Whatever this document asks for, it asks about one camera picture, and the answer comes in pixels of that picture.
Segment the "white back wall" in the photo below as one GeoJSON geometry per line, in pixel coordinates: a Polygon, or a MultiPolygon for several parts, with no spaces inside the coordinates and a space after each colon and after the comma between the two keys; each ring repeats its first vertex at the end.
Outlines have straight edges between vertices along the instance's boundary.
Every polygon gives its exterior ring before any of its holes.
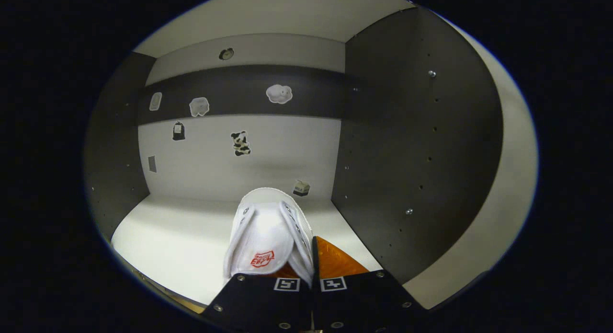
{"type": "Polygon", "coordinates": [[[186,46],[237,34],[304,34],[346,42],[405,0],[210,0],[173,19],[134,51],[160,57],[186,46]]]}
{"type": "Polygon", "coordinates": [[[341,121],[287,115],[221,115],[183,119],[185,139],[172,139],[176,121],[138,126],[145,180],[153,196],[238,202],[251,189],[292,195],[296,180],[311,189],[295,200],[330,200],[341,121]],[[236,156],[230,134],[247,131],[251,154],[236,156]],[[155,156],[157,172],[149,171],[155,156]]]}
{"type": "Polygon", "coordinates": [[[344,73],[345,46],[339,41],[299,34],[239,34],[190,45],[159,57],[146,85],[173,76],[237,65],[293,65],[344,73]],[[220,60],[232,48],[229,60],[220,60]]]}

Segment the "black side wall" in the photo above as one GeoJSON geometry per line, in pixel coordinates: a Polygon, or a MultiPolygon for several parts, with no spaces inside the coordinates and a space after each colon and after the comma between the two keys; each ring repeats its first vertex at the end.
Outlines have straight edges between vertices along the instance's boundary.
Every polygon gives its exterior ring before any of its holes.
{"type": "Polygon", "coordinates": [[[125,58],[91,115],[83,154],[85,191],[108,241],[121,220],[149,195],[138,153],[136,102],[154,62],[138,53],[125,58]]]}
{"type": "Polygon", "coordinates": [[[420,7],[348,41],[346,74],[357,91],[332,201],[404,283],[451,247],[488,195],[502,147],[499,96],[472,46],[420,7]]]}

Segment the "cloud sticker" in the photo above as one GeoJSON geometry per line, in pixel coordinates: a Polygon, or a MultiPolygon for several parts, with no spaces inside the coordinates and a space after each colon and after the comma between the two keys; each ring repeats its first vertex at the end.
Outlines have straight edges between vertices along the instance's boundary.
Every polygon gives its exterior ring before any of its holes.
{"type": "Polygon", "coordinates": [[[289,86],[274,84],[266,89],[266,95],[268,96],[270,102],[285,104],[292,99],[292,88],[289,86]]]}
{"type": "Polygon", "coordinates": [[[198,97],[197,99],[192,99],[190,103],[190,112],[193,117],[204,116],[208,113],[208,100],[204,97],[198,97]]]}

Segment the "white shelf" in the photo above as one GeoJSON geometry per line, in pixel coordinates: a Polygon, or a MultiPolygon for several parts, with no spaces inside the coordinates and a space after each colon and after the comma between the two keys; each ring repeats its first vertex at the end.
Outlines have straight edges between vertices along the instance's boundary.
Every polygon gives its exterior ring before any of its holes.
{"type": "MultiPolygon", "coordinates": [[[[299,203],[313,233],[344,250],[368,270],[381,265],[330,200],[299,203]]],[[[223,287],[224,254],[237,202],[150,195],[121,221],[115,250],[156,283],[208,305],[223,287]]]]}

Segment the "white sneaker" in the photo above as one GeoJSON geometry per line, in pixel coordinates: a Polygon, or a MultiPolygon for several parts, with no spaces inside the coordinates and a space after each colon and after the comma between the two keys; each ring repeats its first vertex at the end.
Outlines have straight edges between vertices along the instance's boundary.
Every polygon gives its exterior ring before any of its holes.
{"type": "Polygon", "coordinates": [[[285,263],[311,287],[313,231],[294,199],[274,188],[249,192],[238,205],[230,246],[224,257],[224,278],[234,274],[265,275],[285,263]]]}

